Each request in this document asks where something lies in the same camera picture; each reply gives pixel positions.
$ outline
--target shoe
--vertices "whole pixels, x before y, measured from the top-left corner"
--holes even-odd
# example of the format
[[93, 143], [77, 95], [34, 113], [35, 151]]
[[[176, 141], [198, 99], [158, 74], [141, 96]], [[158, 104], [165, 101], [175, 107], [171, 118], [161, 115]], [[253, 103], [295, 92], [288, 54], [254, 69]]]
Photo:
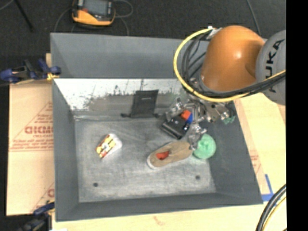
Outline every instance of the shoe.
[[190, 144], [186, 141], [170, 142], [152, 152], [147, 158], [147, 164], [155, 169], [182, 161], [193, 154], [189, 146]]

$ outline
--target blue clamp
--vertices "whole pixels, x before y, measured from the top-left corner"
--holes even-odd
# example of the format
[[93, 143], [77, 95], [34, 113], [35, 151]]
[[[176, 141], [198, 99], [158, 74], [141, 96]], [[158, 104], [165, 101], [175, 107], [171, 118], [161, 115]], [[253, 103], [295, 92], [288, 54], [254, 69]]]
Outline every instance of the blue clamp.
[[61, 68], [57, 66], [48, 67], [47, 63], [40, 58], [38, 66], [33, 66], [29, 60], [24, 60], [22, 66], [1, 71], [0, 79], [10, 83], [17, 83], [28, 79], [47, 79], [50, 74], [59, 76]]

